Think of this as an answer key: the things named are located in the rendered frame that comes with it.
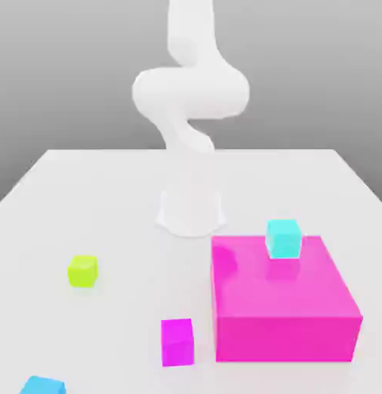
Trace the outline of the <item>small cyan cube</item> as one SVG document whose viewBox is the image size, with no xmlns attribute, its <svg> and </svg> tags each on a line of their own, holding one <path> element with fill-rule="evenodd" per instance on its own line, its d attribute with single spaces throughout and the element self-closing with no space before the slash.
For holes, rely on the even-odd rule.
<svg viewBox="0 0 382 394">
<path fill-rule="evenodd" d="M 295 219 L 271 219 L 267 223 L 265 243 L 271 259 L 298 259 L 302 238 Z"/>
</svg>

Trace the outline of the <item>small yellow-green cube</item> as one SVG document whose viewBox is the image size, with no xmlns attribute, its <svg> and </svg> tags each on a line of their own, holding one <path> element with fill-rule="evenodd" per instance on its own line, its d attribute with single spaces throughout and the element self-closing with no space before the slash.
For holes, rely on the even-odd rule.
<svg viewBox="0 0 382 394">
<path fill-rule="evenodd" d="M 91 288 L 98 277 L 98 259 L 93 255 L 75 255 L 68 266 L 69 284 L 78 288 Z"/>
</svg>

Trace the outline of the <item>small magenta cube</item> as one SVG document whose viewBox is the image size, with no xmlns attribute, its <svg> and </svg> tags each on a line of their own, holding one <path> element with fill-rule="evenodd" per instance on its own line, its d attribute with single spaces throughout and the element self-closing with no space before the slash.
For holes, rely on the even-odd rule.
<svg viewBox="0 0 382 394">
<path fill-rule="evenodd" d="M 162 320 L 161 350 L 164 367 L 193 365 L 195 348 L 192 320 Z"/>
</svg>

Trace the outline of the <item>small blue cube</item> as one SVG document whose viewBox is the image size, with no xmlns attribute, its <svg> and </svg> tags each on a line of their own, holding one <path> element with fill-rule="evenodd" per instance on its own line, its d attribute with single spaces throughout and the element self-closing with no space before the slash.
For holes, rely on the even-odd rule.
<svg viewBox="0 0 382 394">
<path fill-rule="evenodd" d="M 67 394 L 65 383 L 57 379 L 30 376 L 19 394 Z"/>
</svg>

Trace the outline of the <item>large pink box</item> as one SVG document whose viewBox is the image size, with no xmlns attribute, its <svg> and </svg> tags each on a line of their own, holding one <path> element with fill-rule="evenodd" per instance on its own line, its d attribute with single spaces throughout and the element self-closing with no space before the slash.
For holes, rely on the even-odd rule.
<svg viewBox="0 0 382 394">
<path fill-rule="evenodd" d="M 321 237 L 271 259 L 265 238 L 211 239 L 218 362 L 349 362 L 363 316 Z"/>
</svg>

